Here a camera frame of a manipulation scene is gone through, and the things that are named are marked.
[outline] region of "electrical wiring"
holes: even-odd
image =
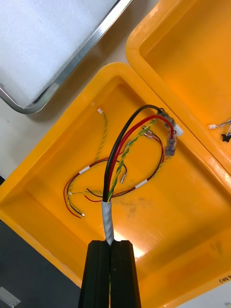
[[[156,140],[156,141],[161,145],[161,151],[162,151],[162,152],[161,152],[161,157],[160,157],[160,160],[159,160],[159,163],[158,163],[156,169],[155,169],[154,172],[147,178],[147,181],[149,181],[151,178],[154,177],[154,175],[155,175],[155,174],[157,173],[157,171],[160,169],[160,167],[161,167],[161,165],[163,164],[164,159],[165,159],[165,156],[164,156],[164,147],[163,147],[163,145],[162,145],[162,142],[161,142],[160,138],[159,138],[157,135],[155,135],[153,132],[152,132],[152,136],[150,136],[149,138],[151,138],[151,139],[153,139],[153,140]],[[133,190],[135,190],[135,189],[136,189],[136,186],[133,186],[133,187],[131,187],[130,189],[127,189],[127,190],[125,190],[125,191],[118,192],[118,193],[114,194],[114,195],[112,196],[112,198],[116,198],[116,197],[123,196],[123,195],[125,195],[125,194],[127,194],[127,193],[129,193],[129,192],[131,192],[131,191],[133,191]],[[90,192],[92,195],[94,195],[94,196],[96,196],[96,197],[102,198],[102,195],[96,194],[95,191],[91,191],[91,190],[88,189],[88,188],[87,188],[87,191]]]
[[[71,192],[71,191],[70,191],[71,188],[72,188],[72,186],[73,186],[74,181],[76,180],[76,178],[77,178],[80,174],[82,174],[82,173],[84,173],[85,171],[89,170],[91,167],[93,167],[93,166],[95,166],[95,165],[97,165],[97,164],[99,164],[99,163],[105,162],[105,161],[107,161],[107,160],[108,160],[108,157],[107,157],[107,158],[102,158],[102,159],[100,159],[100,160],[98,160],[98,161],[96,161],[96,162],[93,162],[92,164],[88,165],[87,167],[83,168],[81,171],[79,171],[78,173],[76,173],[76,174],[66,183],[66,185],[65,185],[65,187],[64,187],[64,201],[65,201],[65,205],[66,205],[66,207],[68,208],[69,212],[71,212],[71,214],[73,214],[74,216],[76,216],[76,217],[78,217],[78,218],[81,218],[81,217],[84,217],[84,216],[85,216],[84,213],[83,213],[80,209],[78,209],[76,206],[74,206],[74,205],[72,204],[72,202],[70,201],[70,195],[79,194],[79,193],[84,193],[84,192]],[[125,174],[127,174],[128,169],[127,169],[127,167],[126,167],[125,165],[124,165],[124,168],[125,168]],[[70,210],[70,208],[69,208],[68,206],[70,206],[70,207],[73,209],[73,211],[75,211],[78,215],[75,215],[75,214]]]
[[[139,108],[130,118],[129,120],[127,121],[127,123],[124,125],[123,129],[121,130],[117,140],[115,141],[114,143],[114,146],[112,148],[112,151],[110,153],[110,156],[108,158],[103,158],[103,159],[100,159],[98,160],[99,158],[99,155],[100,155],[100,152],[102,150],[102,147],[104,145],[104,142],[105,142],[105,138],[106,138],[106,131],[107,131],[107,126],[108,126],[108,122],[107,122],[107,118],[104,114],[104,112],[99,108],[98,109],[98,112],[100,114],[102,114],[104,116],[104,120],[105,120],[105,128],[104,128],[104,134],[103,134],[103,140],[101,142],[101,145],[99,147],[99,150],[98,150],[98,153],[96,155],[96,158],[94,160],[93,163],[91,163],[90,165],[86,166],[85,168],[83,168],[81,171],[79,171],[78,173],[76,173],[65,185],[64,187],[64,200],[65,200],[65,204],[66,204],[66,207],[67,209],[69,210],[69,212],[71,214],[73,214],[74,216],[78,217],[78,218],[81,218],[81,217],[84,217],[84,213],[78,209],[74,204],[72,204],[72,201],[70,200],[71,196],[72,195],[77,195],[77,194],[84,194],[84,197],[86,199],[88,199],[89,201],[91,202],[102,202],[102,211],[103,211],[103,225],[104,225],[104,230],[108,230],[108,233],[107,234],[110,234],[110,240],[109,242],[111,242],[111,239],[112,239],[112,217],[111,217],[111,202],[110,200],[112,198],[116,198],[116,197],[119,197],[119,196],[123,196],[139,187],[141,187],[143,184],[145,184],[146,182],[148,182],[151,178],[153,178],[158,170],[160,169],[160,167],[162,166],[162,164],[164,163],[165,161],[165,151],[166,149],[164,150],[164,147],[163,147],[163,144],[160,140],[160,138],[155,135],[152,131],[150,131],[150,127],[152,126],[152,124],[156,121],[156,120],[162,120],[163,122],[165,122],[168,127],[170,128],[170,134],[169,134],[169,137],[168,137],[168,140],[172,140],[171,142],[168,143],[168,140],[167,140],[167,143],[170,145],[170,147],[173,147],[173,142],[175,140],[175,131],[174,131],[174,128],[173,128],[173,125],[172,123],[166,118],[166,117],[163,117],[161,115],[151,115],[151,116],[148,116],[146,117],[145,119],[143,119],[142,121],[140,121],[139,123],[135,124],[132,128],[130,128],[128,131],[128,127],[129,125],[131,124],[131,122],[133,121],[133,119],[144,109],[146,108],[151,108],[151,109],[155,109],[158,113],[161,113],[162,110],[154,105],[145,105],[145,106],[142,106],[141,108]],[[127,141],[127,139],[129,138],[129,136],[137,129],[139,128],[140,126],[142,126],[144,123],[148,122],[148,121],[151,121],[150,124],[147,126],[147,127],[143,127],[142,130],[131,140],[127,143],[127,145],[125,146],[124,150],[122,152],[121,149],[124,145],[124,143]],[[143,180],[141,183],[137,184],[136,186],[133,186],[129,189],[126,189],[124,191],[121,191],[121,192],[118,192],[118,193],[115,193],[114,194],[114,188],[117,184],[117,180],[118,180],[118,176],[122,170],[122,167],[124,166],[125,168],[125,173],[124,175],[122,176],[120,182],[122,183],[126,174],[127,174],[127,168],[126,166],[124,165],[124,159],[126,158],[127,154],[129,153],[129,149],[130,147],[134,144],[135,141],[138,140],[138,138],[140,136],[146,136],[146,137],[149,137],[151,139],[153,139],[154,141],[157,141],[160,146],[161,146],[161,157],[159,159],[159,162],[155,168],[155,170],[152,172],[152,174],[145,180]],[[94,165],[98,164],[98,163],[101,163],[101,162],[105,162],[107,161],[107,166],[106,166],[106,169],[105,169],[105,174],[104,174],[104,184],[103,184],[103,192],[101,191],[97,191],[97,190],[90,190],[89,188],[86,189],[86,191],[84,192],[72,192],[72,187],[73,187],[73,184],[76,180],[76,178],[81,175],[82,173],[84,173],[85,171],[89,170],[91,167],[93,167]],[[110,189],[110,182],[111,182],[111,178],[112,178],[112,173],[113,173],[113,170],[114,170],[114,167],[115,167],[115,164],[119,163],[119,166],[116,170],[116,174],[115,174],[115,177],[113,179],[113,182],[112,182],[112,187]],[[107,193],[107,198],[106,198],[106,201],[104,199],[104,195],[105,195],[105,192]],[[97,197],[97,198],[100,198],[101,200],[92,200],[91,198],[89,198],[88,196],[86,196],[86,194],[90,193],[91,195]]]
[[[144,135],[144,134],[149,130],[149,128],[151,127],[151,125],[152,125],[155,121],[156,121],[156,119],[152,120],[151,123],[150,123],[146,128],[144,128],[142,131],[140,131],[140,132],[138,133],[138,135],[137,135],[135,138],[133,138],[132,141],[129,142],[129,144],[128,144],[126,150],[123,152],[122,157],[121,157],[121,159],[120,159],[120,161],[119,161],[119,167],[118,167],[117,170],[116,170],[116,175],[115,175],[115,177],[114,177],[112,187],[111,187],[111,189],[110,189],[110,191],[109,191],[109,194],[108,194],[108,200],[110,200],[111,197],[112,197],[112,195],[113,195],[114,188],[115,188],[115,186],[116,186],[116,184],[117,184],[118,176],[119,176],[119,174],[120,174],[120,172],[121,172],[121,169],[122,169],[122,166],[123,166],[123,164],[124,164],[124,159],[126,158],[126,155],[129,153],[130,147],[134,144],[135,141],[138,140],[138,138],[139,138],[140,136]]]
[[[121,139],[123,138],[126,130],[129,128],[131,122],[135,119],[135,117],[141,112],[143,111],[144,109],[155,109],[158,113],[161,113],[162,110],[157,107],[157,106],[154,106],[154,105],[150,105],[150,104],[147,104],[147,105],[144,105],[142,107],[140,107],[139,109],[137,109],[133,115],[129,118],[129,120],[127,121],[127,123],[124,125],[124,127],[122,128],[117,140],[115,141],[114,143],[114,146],[111,150],[111,153],[109,155],[109,158],[108,158],[108,162],[107,162],[107,166],[106,166],[106,169],[105,169],[105,174],[104,174],[104,182],[103,182],[103,201],[107,201],[107,197],[108,197],[108,192],[109,192],[109,187],[108,187],[108,178],[109,178],[109,171],[110,171],[110,166],[111,166],[111,163],[112,163],[112,160],[113,160],[113,157],[116,153],[116,150],[117,150],[117,147],[121,141]]]
[[[104,117],[105,128],[104,128],[103,140],[102,140],[102,142],[101,142],[99,151],[98,151],[98,153],[97,153],[97,155],[96,155],[95,162],[96,162],[96,161],[98,160],[98,158],[99,158],[101,149],[102,149],[102,147],[103,147],[103,144],[104,144],[104,141],[105,141],[105,138],[106,138],[106,132],[107,132],[107,118],[106,118],[106,115],[105,115],[105,113],[103,112],[103,110],[102,110],[101,108],[98,108],[97,111],[98,111],[101,115],[103,115],[103,117]]]
[[[111,165],[109,165],[109,175],[108,175],[108,181],[107,181],[107,187],[106,187],[106,191],[109,192],[109,187],[110,187],[110,182],[111,182],[111,177],[112,177],[112,173],[113,173],[113,169],[114,169],[114,166],[116,164],[116,160],[118,158],[118,155],[119,155],[119,152],[123,146],[123,144],[126,142],[126,140],[128,139],[128,137],[140,126],[142,126],[144,123],[150,121],[150,120],[153,120],[153,119],[160,119],[162,121],[164,121],[165,123],[167,123],[170,127],[170,137],[173,139],[174,138],[174,128],[173,128],[173,125],[167,120],[165,119],[164,117],[160,116],[160,115],[151,115],[151,116],[148,116],[146,117],[145,119],[141,120],[139,123],[137,123],[136,125],[134,125],[121,139],[121,141],[119,142],[116,150],[115,150],[115,154],[113,156],[113,159],[112,159],[112,162],[111,162]]]

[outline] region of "yellow plastic tray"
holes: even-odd
[[[231,173],[231,1],[160,0],[130,35],[131,66]]]
[[[85,213],[75,218],[64,205],[64,185],[97,154],[104,131],[97,108],[108,119],[102,158],[128,117],[146,103],[164,107],[184,135],[176,155],[151,181],[113,200],[115,237],[134,245],[142,308],[175,307],[231,274],[231,178],[127,65],[105,66],[3,183],[0,219],[81,286],[88,243],[104,238],[101,205],[75,196],[73,202]],[[134,123],[150,114],[143,112]],[[153,130],[165,143],[164,125],[157,122]],[[116,191],[144,180],[159,156],[158,144],[141,137]],[[82,174],[73,189],[102,189],[105,166]]]

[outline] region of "cable sleeve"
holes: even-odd
[[[102,201],[102,214],[103,214],[103,227],[104,227],[106,241],[109,243],[109,245],[111,245],[114,240],[111,201],[110,202]]]

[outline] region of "label on wire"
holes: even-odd
[[[135,186],[135,188],[141,187],[143,184],[147,183],[147,181],[148,181],[148,180],[146,179],[146,180],[144,180],[143,182],[137,184],[137,185]]]
[[[86,168],[83,168],[82,170],[80,170],[79,174],[84,173],[84,172],[87,171],[88,169],[90,169],[90,166],[87,166]]]

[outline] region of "clear connector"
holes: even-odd
[[[165,156],[166,157],[172,157],[175,154],[176,151],[176,145],[177,145],[177,134],[176,131],[174,131],[174,135],[172,136],[169,132],[167,137],[167,144],[165,146]]]

